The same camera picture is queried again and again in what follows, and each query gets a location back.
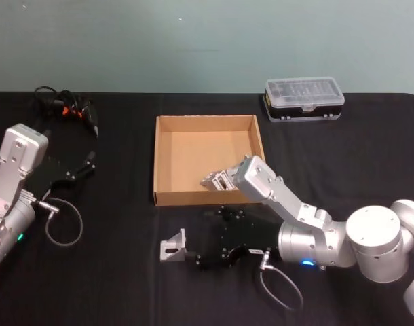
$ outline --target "black tabletop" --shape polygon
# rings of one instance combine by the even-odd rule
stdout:
[[[80,123],[48,126],[48,153],[62,162],[97,153],[96,174],[65,194],[83,215],[83,237],[73,248],[55,247],[37,216],[0,265],[0,325],[414,325],[402,300],[414,279],[413,256],[407,274],[387,285],[365,279],[356,266],[321,272],[278,262],[304,296],[303,311],[291,314],[260,290],[257,257],[224,270],[160,264],[160,240],[185,228],[197,250],[212,240],[218,217],[211,206],[157,208],[152,199],[157,115],[256,114],[267,163],[302,201],[334,219],[414,200],[413,95],[345,94],[340,119],[290,124],[269,122],[258,94],[90,96],[99,140]],[[0,144],[6,128],[33,125],[30,101],[28,93],[0,93]],[[245,209],[274,218],[261,206]],[[275,277],[268,279],[273,290],[292,297]]]

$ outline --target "cable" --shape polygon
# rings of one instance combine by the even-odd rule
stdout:
[[[273,267],[272,265],[269,265],[269,256],[270,256],[270,251],[267,250],[263,256],[263,259],[261,260],[261,264],[260,264],[260,283],[263,286],[264,290],[267,292],[267,294],[278,304],[280,304],[281,306],[283,306],[285,309],[290,310],[290,311],[297,311],[297,310],[301,310],[303,308],[303,296],[302,296],[302,292],[301,290],[299,290],[299,288],[297,287],[297,285],[287,276],[285,275],[285,273],[279,269],[277,269],[276,267]],[[287,306],[284,302],[282,302],[281,300],[279,300],[266,286],[266,284],[264,283],[263,280],[263,272],[264,270],[274,270],[275,272],[277,272],[279,275],[281,275],[282,277],[284,277],[286,279],[286,281],[293,287],[293,289],[295,289],[297,295],[299,296],[299,307],[298,308],[292,308],[290,306]]]
[[[53,93],[51,101],[46,100],[45,97],[39,96],[42,90],[49,90]],[[63,107],[66,107],[72,114],[77,114],[77,112],[80,112],[76,96],[69,90],[61,90],[60,92],[58,92],[54,88],[51,88],[49,86],[40,86],[35,88],[33,94],[37,103],[40,104],[41,110],[44,111],[45,114],[48,116],[60,115],[59,110],[62,108],[59,106],[53,106],[56,100],[61,101],[63,103]]]
[[[56,200],[59,202],[63,202],[67,205],[69,205],[76,213],[77,216],[79,217],[79,225],[80,225],[80,231],[79,231],[79,235],[77,236],[77,238],[71,242],[67,242],[67,243],[62,243],[62,242],[58,242],[55,239],[52,238],[52,236],[49,233],[49,224],[50,221],[52,220],[53,214],[49,215],[49,218],[47,220],[47,222],[45,223],[45,235],[48,237],[48,239],[55,245],[59,246],[59,247],[69,247],[72,246],[74,244],[76,244],[80,238],[82,237],[82,233],[83,233],[83,220],[82,220],[82,216],[79,212],[79,210],[76,208],[76,206],[74,206],[73,204],[71,204],[70,202],[67,202],[66,200],[63,200],[61,198],[57,198],[57,197],[49,197],[47,198],[48,200]]]

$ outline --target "cardboard tray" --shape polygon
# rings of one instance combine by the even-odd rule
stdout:
[[[245,154],[265,159],[255,115],[157,117],[156,206],[250,202],[238,190],[209,192],[200,185],[208,173],[236,165]]]

